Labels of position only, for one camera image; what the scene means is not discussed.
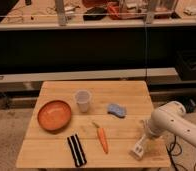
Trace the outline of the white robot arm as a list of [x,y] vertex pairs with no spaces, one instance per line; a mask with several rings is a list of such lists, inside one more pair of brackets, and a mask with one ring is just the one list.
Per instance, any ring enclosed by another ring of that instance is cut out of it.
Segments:
[[144,133],[150,139],[169,131],[196,147],[196,125],[185,120],[186,108],[178,101],[171,101],[153,110],[144,121]]

